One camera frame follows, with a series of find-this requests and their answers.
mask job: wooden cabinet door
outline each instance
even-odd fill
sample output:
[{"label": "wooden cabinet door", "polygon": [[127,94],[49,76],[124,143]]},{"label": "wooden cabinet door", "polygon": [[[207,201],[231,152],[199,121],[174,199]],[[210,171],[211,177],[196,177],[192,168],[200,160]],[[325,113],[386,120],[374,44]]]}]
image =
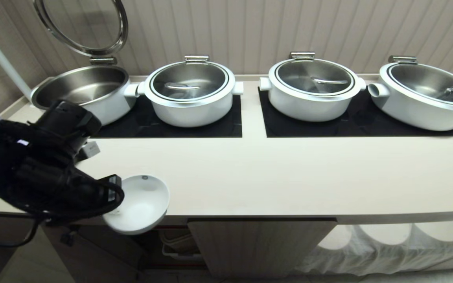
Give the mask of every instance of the wooden cabinet door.
[{"label": "wooden cabinet door", "polygon": [[337,225],[334,219],[190,220],[213,276],[285,277]]}]

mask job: round glass lid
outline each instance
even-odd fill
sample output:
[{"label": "round glass lid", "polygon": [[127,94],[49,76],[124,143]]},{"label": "round glass lid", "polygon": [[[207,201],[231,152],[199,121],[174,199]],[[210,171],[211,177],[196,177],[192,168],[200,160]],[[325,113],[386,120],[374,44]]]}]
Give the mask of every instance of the round glass lid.
[{"label": "round glass lid", "polygon": [[354,85],[352,75],[347,70],[318,59],[288,61],[275,72],[281,83],[311,95],[338,95]]},{"label": "round glass lid", "polygon": [[216,94],[227,83],[227,73],[218,66],[183,62],[158,72],[151,80],[151,88],[156,95],[168,100],[192,101]]},{"label": "round glass lid", "polygon": [[50,33],[80,54],[108,55],[127,41],[121,0],[34,0],[34,8]]},{"label": "round glass lid", "polygon": [[389,75],[398,84],[419,95],[453,103],[453,75],[439,68],[420,64],[396,64]]}]

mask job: induction cooktop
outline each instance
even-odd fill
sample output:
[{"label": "induction cooktop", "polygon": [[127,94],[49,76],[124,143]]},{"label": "induction cooktop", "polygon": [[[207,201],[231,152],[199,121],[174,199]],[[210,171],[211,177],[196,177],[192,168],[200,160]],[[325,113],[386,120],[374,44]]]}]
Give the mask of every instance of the induction cooktop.
[{"label": "induction cooktop", "polygon": [[195,128],[181,128],[160,120],[151,101],[137,98],[134,107],[106,125],[92,138],[242,138],[241,98],[234,95],[232,109],[220,120]]},{"label": "induction cooktop", "polygon": [[275,109],[268,91],[260,91],[261,108],[268,138],[315,138],[351,136],[453,136],[451,131],[430,131],[412,127],[380,110],[368,91],[354,96],[347,111],[328,122],[305,122],[290,118]]}]

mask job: beige countertop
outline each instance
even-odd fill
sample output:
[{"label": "beige countertop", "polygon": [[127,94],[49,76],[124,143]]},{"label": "beige countertop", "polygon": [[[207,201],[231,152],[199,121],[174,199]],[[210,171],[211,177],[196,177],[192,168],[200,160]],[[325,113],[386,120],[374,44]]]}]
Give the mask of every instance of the beige countertop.
[{"label": "beige countertop", "polygon": [[[77,166],[162,179],[171,217],[453,220],[453,137],[267,138],[257,86],[245,82],[242,138],[92,139],[101,153]],[[25,104],[9,119],[40,115]],[[0,200],[0,213],[18,212]]]}]

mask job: white pot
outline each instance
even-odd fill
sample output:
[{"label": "white pot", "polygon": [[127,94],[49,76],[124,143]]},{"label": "white pot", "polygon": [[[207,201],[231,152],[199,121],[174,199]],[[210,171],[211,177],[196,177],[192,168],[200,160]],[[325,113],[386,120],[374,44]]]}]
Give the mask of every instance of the white pot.
[{"label": "white pot", "polygon": [[292,52],[291,57],[272,66],[268,77],[260,78],[260,90],[268,91],[270,103],[291,118],[309,122],[333,120],[345,113],[352,97],[366,88],[365,81],[354,72],[337,63],[315,59],[312,52]]},{"label": "white pot", "polygon": [[243,83],[225,66],[208,56],[187,56],[185,61],[163,66],[149,75],[144,95],[160,120],[176,127],[200,127],[225,116],[233,94],[242,94]]},{"label": "white pot", "polygon": [[414,127],[434,131],[453,130],[453,74],[418,64],[415,58],[391,56],[368,91],[386,114]]},{"label": "white pot", "polygon": [[124,116],[135,104],[137,87],[127,72],[116,66],[88,66],[46,79],[31,92],[32,104],[48,109],[58,99],[77,103],[107,125]]}]

